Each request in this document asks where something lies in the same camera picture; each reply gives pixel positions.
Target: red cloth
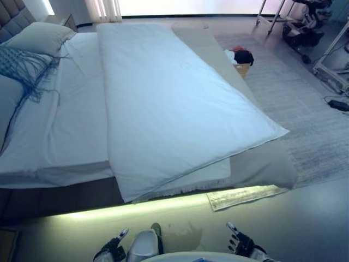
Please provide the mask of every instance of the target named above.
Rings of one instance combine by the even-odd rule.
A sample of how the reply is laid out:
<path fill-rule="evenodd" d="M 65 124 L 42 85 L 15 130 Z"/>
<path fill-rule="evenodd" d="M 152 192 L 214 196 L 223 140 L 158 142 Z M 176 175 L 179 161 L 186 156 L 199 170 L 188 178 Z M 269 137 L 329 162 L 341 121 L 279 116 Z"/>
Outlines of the red cloth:
<path fill-rule="evenodd" d="M 242 47 L 242 46 L 240 46 L 240 45 L 235 46 L 235 47 L 233 47 L 232 49 L 230 49 L 230 51 L 233 51 L 234 53 L 236 53 L 237 51 L 240 51 L 240 50 L 245 50 L 245 51 L 248 51 L 249 53 L 251 53 L 250 50 L 247 50 L 246 48 L 244 48 L 244 47 Z"/>

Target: nightstand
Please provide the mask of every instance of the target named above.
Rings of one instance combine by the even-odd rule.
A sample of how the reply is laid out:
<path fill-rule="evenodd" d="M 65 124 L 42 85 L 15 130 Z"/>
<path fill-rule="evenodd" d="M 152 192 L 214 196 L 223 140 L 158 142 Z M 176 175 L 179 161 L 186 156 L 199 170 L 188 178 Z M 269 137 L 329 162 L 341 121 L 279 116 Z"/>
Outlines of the nightstand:
<path fill-rule="evenodd" d="M 73 31 L 77 32 L 77 28 L 72 15 L 48 15 L 44 22 L 66 26 L 72 29 Z"/>

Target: gray rug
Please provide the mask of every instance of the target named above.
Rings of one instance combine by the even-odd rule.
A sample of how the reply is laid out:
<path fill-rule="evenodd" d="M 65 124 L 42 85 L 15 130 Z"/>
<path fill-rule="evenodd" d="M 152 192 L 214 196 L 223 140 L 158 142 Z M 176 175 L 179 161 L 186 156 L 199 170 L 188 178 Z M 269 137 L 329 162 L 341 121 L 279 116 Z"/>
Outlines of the gray rug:
<path fill-rule="evenodd" d="M 349 115 L 331 109 L 320 93 L 250 35 L 218 35 L 223 49 L 242 45 L 254 56 L 245 78 L 263 111 L 291 132 L 281 138 L 299 173 L 296 187 L 349 174 Z M 227 190 L 209 193 L 214 210 L 284 192 Z"/>

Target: gray pillow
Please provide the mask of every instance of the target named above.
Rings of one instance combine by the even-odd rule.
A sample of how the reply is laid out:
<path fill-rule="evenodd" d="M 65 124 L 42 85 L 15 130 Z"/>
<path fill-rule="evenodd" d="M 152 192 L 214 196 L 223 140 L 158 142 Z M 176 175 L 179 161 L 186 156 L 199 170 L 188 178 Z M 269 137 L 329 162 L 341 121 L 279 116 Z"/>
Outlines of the gray pillow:
<path fill-rule="evenodd" d="M 68 27 L 34 22 L 3 44 L 32 53 L 58 56 L 62 44 L 76 33 Z"/>
<path fill-rule="evenodd" d="M 8 126 L 17 105 L 23 96 L 23 87 L 18 81 L 0 75 L 0 149 L 3 147 Z"/>

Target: folded duvet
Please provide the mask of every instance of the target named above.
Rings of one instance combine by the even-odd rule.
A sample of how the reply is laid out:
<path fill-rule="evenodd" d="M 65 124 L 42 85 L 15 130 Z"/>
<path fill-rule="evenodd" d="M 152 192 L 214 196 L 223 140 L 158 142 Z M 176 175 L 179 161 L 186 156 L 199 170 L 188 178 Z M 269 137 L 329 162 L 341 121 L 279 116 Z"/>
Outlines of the folded duvet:
<path fill-rule="evenodd" d="M 108 157 L 124 201 L 288 132 L 168 29 L 102 24 L 97 32 Z"/>

